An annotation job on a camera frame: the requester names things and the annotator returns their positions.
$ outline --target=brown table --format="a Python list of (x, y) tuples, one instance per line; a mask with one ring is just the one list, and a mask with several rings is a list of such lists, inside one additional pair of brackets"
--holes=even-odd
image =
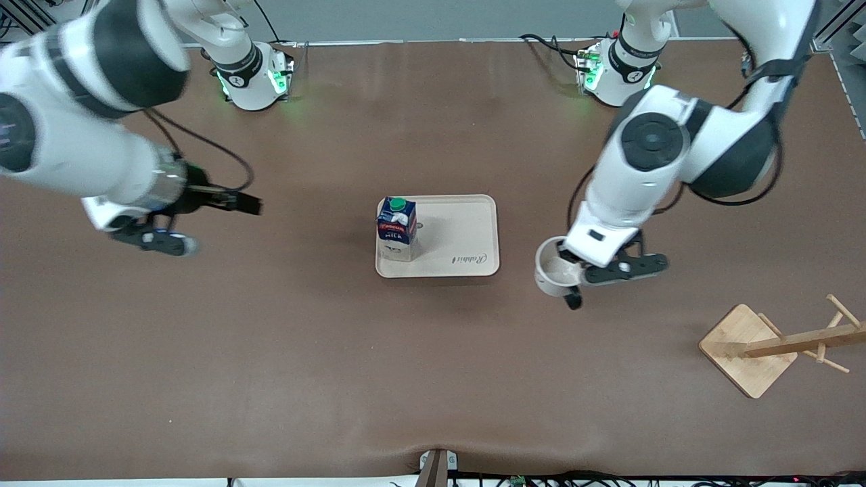
[[(659, 81), (726, 102), (739, 55), (674, 42)], [(586, 290), (579, 312), (536, 289), (533, 253), (565, 230), (615, 110), (577, 96), (553, 53), (412, 43), (309, 49), (300, 65), (294, 100), (252, 114), (197, 60), (165, 108), (248, 156), (266, 204), (181, 218), (195, 258), (111, 242), (74, 198), (3, 182), (0, 477), (399, 474), (433, 446), (465, 471), (864, 467), (862, 347), (830, 353), (852, 374), (798, 360), (760, 400), (697, 348), (740, 302), (789, 333), (822, 327), (830, 292), (866, 315), (866, 150), (829, 57), (794, 97), (772, 195), (739, 209), (687, 195), (645, 226), (669, 272)], [(241, 177), (180, 140), (219, 182)], [(499, 273), (380, 278), (372, 219), (393, 193), (495, 198)]]

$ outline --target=wooden stand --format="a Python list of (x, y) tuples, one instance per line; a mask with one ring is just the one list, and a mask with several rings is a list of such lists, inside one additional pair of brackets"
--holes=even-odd
[[(849, 373), (849, 369), (827, 360), (826, 350), (865, 342), (866, 327), (834, 295), (827, 295), (827, 299), (837, 312), (825, 329), (785, 336), (766, 316), (741, 304), (710, 330), (698, 348), (753, 399), (770, 388), (798, 353)], [(839, 326), (843, 318), (849, 323)]]

